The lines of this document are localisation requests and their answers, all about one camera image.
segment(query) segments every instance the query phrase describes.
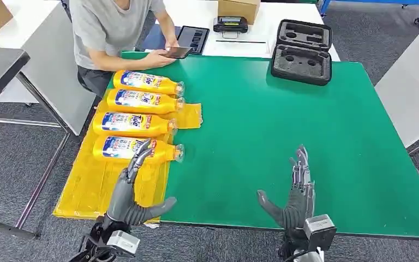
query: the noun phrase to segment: product label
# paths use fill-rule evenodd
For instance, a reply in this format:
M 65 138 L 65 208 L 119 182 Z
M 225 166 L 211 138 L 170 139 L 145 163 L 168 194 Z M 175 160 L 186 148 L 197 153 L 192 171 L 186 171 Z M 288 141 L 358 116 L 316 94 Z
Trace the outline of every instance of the product label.
M 158 88 L 164 77 L 157 75 L 148 75 L 133 71 L 125 71 L 121 75 L 119 82 L 127 86 L 141 87 L 142 85 Z
M 117 105 L 154 106 L 160 103 L 161 95 L 132 90 L 118 90 L 115 98 Z
M 152 116 L 106 113 L 102 119 L 103 130 L 128 131 L 131 129 L 148 129 Z
M 137 149 L 139 148 L 139 146 L 142 145 L 144 141 L 145 139 L 109 136 L 105 140 L 102 154 L 104 155 L 104 157 L 131 159 L 134 156 Z M 152 140 L 149 147 L 153 148 L 153 151 L 149 157 L 153 157 L 156 145 L 157 142 L 155 140 Z

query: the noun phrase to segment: man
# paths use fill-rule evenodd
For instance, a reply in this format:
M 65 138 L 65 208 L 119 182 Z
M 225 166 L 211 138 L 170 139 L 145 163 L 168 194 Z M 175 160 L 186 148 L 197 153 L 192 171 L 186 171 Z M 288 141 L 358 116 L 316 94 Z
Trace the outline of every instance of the man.
M 175 59 L 154 50 L 139 60 L 122 59 L 119 52 L 132 50 L 149 11 L 160 23 L 166 46 L 177 45 L 174 23 L 163 0 L 71 0 L 75 61 L 87 88 L 102 97 L 112 72 L 166 66 Z

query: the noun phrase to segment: green tabletop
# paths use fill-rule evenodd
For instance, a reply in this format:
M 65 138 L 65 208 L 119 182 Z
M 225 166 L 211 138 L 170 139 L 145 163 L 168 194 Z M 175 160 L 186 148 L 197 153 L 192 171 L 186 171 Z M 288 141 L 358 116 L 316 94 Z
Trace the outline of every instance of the green tabletop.
M 124 53 L 140 58 L 142 53 Z M 258 205 L 263 189 L 284 206 L 299 144 L 316 182 L 315 214 L 340 233 L 419 237 L 419 175 L 359 63 L 334 62 L 324 87 L 270 73 L 263 58 L 189 56 L 148 73 L 185 82 L 201 103 L 200 129 L 179 130 L 165 222 L 278 228 Z

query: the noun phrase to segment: blue metal frame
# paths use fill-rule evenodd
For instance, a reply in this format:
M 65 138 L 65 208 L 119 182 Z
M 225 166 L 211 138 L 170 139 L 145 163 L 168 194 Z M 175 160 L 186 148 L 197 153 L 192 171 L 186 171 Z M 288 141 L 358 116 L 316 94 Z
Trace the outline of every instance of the blue metal frame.
M 320 15 L 325 16 L 325 11 L 327 11 L 328 5 L 331 0 L 324 0 L 320 8 Z M 402 4 L 402 5 L 419 5 L 419 0 L 334 0 L 342 2 L 363 2 L 363 3 L 385 3 L 385 4 Z M 415 23 L 419 22 L 419 17 L 414 21 Z

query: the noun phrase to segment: black carrying case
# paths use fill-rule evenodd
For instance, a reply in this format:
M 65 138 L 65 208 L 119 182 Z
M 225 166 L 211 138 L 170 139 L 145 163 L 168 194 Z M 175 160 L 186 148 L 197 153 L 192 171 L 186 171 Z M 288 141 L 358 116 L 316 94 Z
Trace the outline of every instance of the black carrying case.
M 271 74 L 324 86 L 332 78 L 332 29 L 326 25 L 283 19 L 277 30 Z

